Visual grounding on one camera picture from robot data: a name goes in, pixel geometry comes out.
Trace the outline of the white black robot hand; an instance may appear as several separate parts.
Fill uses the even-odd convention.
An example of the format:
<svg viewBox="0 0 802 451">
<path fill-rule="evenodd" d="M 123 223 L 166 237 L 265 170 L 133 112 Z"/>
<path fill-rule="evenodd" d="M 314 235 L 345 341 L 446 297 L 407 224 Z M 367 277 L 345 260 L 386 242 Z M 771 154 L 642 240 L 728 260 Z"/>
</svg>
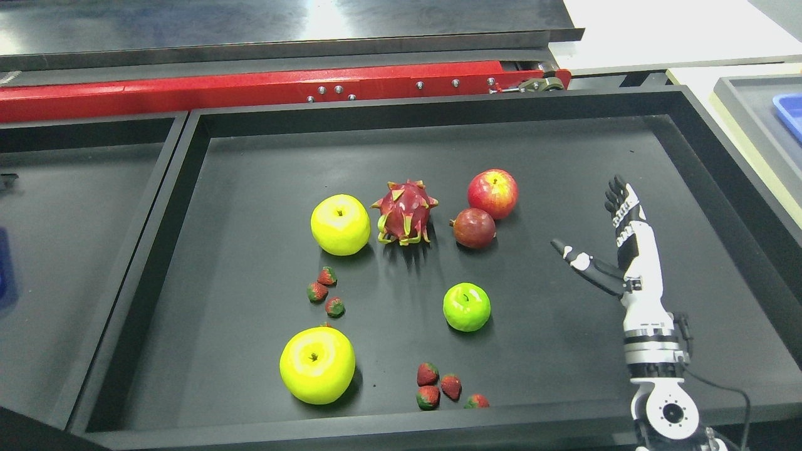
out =
<svg viewBox="0 0 802 451">
<path fill-rule="evenodd" d="M 630 183 L 616 175 L 605 191 L 617 247 L 617 262 L 610 264 L 553 239 L 551 245 L 570 268 L 625 308 L 625 332 L 671 330 L 673 317 L 662 305 L 664 277 L 654 230 L 641 200 Z"/>
</svg>

